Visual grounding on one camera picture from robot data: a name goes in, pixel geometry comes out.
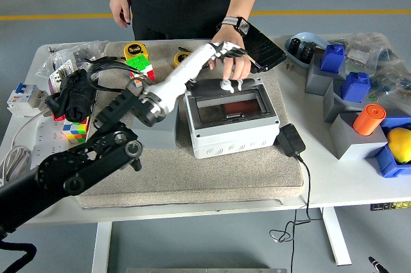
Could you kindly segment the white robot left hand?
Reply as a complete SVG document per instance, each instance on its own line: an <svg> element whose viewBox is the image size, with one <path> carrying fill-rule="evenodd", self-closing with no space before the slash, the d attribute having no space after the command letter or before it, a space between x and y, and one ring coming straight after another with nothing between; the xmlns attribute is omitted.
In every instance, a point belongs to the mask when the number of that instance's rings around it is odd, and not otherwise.
<svg viewBox="0 0 411 273"><path fill-rule="evenodd" d="M164 81L146 87L141 98L150 97L164 112L171 112L176 99L184 94L186 83L194 80L202 66L209 60L216 58L233 58L245 55L247 52L232 42L207 43L200 46L175 68Z"/></svg>

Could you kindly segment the person's left hand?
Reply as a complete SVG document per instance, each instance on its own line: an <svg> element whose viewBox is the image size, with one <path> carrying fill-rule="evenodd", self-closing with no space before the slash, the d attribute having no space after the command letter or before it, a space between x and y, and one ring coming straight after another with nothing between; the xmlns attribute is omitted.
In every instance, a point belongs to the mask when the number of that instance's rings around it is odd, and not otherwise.
<svg viewBox="0 0 411 273"><path fill-rule="evenodd" d="M232 25L221 25L218 32L211 39L212 43L231 42L241 48L245 48L242 36L234 29ZM251 62L248 57L225 57L223 60L223 80L246 79L250 74Z"/></svg>

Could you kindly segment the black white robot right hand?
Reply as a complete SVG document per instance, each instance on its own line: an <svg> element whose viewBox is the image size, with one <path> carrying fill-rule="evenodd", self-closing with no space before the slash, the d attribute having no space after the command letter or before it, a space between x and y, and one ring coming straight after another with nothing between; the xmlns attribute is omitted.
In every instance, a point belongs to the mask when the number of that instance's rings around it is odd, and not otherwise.
<svg viewBox="0 0 411 273"><path fill-rule="evenodd" d="M381 263L379 263L376 259L374 259L372 256L369 256L368 259L371 265L377 271L377 273L389 273L388 270Z"/></svg>

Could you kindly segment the person's right hand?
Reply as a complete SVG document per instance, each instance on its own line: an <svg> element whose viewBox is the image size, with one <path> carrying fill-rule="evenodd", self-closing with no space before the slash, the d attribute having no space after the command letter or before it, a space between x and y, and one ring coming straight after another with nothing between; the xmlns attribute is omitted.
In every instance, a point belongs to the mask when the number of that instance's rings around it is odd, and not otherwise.
<svg viewBox="0 0 411 273"><path fill-rule="evenodd" d="M110 0L110 9L117 25L126 28L131 23L130 0Z"/></svg>

